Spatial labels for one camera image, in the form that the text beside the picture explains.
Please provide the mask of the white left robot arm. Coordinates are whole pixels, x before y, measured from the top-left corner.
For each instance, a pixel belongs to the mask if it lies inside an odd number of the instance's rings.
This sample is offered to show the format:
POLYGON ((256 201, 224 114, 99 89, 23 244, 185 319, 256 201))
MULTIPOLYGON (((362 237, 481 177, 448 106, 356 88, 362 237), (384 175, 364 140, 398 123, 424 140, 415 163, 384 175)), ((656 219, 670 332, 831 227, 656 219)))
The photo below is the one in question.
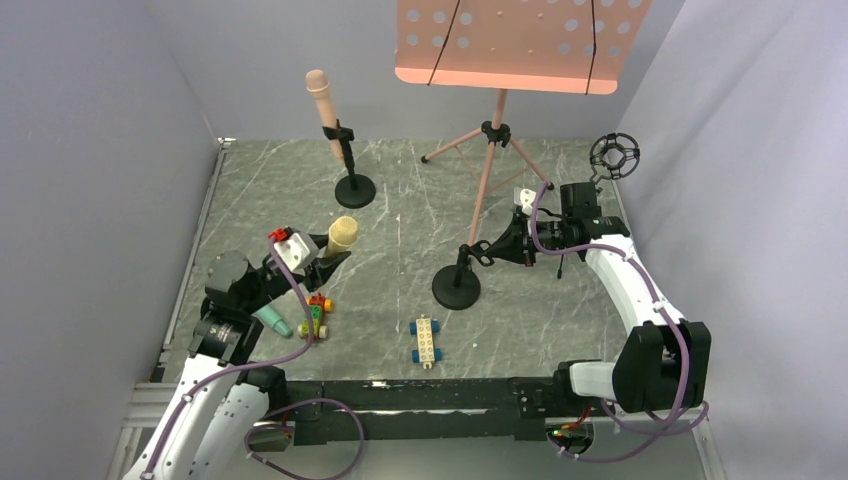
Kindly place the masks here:
POLYGON ((287 403, 279 361, 250 359, 266 326, 260 312, 288 292, 317 291, 350 256, 356 237, 286 227, 268 239, 270 252, 258 266, 237 250, 209 264, 182 374, 125 478, 209 479, 256 421, 287 403))

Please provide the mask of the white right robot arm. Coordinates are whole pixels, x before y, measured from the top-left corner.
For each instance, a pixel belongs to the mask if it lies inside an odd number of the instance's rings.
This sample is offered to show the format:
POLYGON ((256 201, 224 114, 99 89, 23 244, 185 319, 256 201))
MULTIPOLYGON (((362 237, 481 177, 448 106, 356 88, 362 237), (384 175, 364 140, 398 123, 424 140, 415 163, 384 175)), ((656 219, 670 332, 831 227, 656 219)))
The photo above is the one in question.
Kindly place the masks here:
POLYGON ((592 183, 563 185, 560 195, 560 213, 541 221, 538 194, 516 188, 510 226, 485 254, 531 266, 539 253, 575 253, 616 307, 627 334, 617 359, 560 363, 559 396, 575 405, 606 400, 627 413, 701 406, 712 341, 706 325, 688 321, 661 292, 624 221, 603 214, 592 183))

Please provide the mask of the black round-base mic stand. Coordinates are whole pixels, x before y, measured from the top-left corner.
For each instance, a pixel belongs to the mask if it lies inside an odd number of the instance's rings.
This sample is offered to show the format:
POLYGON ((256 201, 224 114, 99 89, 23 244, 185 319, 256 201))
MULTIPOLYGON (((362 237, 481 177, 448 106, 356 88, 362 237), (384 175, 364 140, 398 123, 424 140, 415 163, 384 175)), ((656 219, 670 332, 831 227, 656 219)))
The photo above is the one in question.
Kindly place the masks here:
POLYGON ((369 205, 376 196, 374 182, 367 176, 355 172, 355 160, 351 142, 355 139, 354 131, 343 127, 336 121, 335 127, 323 126, 322 130, 328 140, 340 143, 343 164, 347 176, 341 178, 335 186, 334 195, 337 203, 345 208, 360 209, 369 205))

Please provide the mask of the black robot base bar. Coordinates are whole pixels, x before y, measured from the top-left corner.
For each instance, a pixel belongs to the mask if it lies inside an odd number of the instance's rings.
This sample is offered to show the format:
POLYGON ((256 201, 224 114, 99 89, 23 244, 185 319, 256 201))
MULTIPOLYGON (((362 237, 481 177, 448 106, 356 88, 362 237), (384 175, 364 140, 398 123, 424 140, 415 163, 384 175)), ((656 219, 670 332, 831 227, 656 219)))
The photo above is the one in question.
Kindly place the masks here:
POLYGON ((558 376, 289 380, 273 390, 259 422, 291 428, 297 446, 359 438, 544 441, 549 430, 599 411, 599 401, 566 393, 558 376))

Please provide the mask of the yellow toy microphone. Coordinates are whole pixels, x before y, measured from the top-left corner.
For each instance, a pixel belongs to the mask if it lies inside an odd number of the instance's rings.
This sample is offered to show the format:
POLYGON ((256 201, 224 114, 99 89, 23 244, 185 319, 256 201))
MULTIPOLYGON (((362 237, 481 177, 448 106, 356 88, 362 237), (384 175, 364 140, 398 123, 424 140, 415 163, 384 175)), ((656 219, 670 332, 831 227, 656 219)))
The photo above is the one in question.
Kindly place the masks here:
POLYGON ((324 248, 324 258, 348 252, 358 239, 358 222, 351 216, 341 216, 330 225, 327 235, 328 242, 324 248))

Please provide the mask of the pink toy microphone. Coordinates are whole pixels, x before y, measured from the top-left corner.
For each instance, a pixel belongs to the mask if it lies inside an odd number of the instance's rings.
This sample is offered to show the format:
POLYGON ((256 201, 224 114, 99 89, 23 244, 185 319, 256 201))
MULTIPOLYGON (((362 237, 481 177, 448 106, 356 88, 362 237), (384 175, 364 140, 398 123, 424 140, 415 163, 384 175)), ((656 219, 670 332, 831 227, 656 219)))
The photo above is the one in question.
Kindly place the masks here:
POLYGON ((336 128, 338 118, 326 74, 320 69, 311 70, 306 73, 305 82, 315 101, 322 127, 336 128))

